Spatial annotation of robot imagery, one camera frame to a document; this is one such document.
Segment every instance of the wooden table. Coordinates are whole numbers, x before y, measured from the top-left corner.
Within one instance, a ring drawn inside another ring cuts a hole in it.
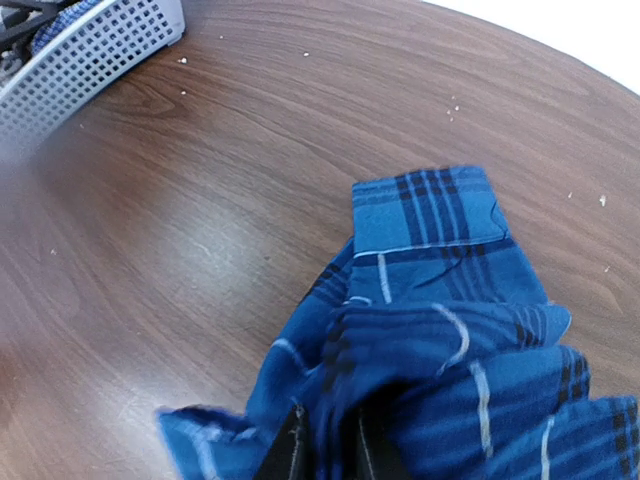
[[[185,11],[180,43],[0,166],[0,478],[175,478],[154,409],[241,410],[352,232],[351,184],[417,168],[487,169],[593,394],[640,393],[638,97],[415,0]]]

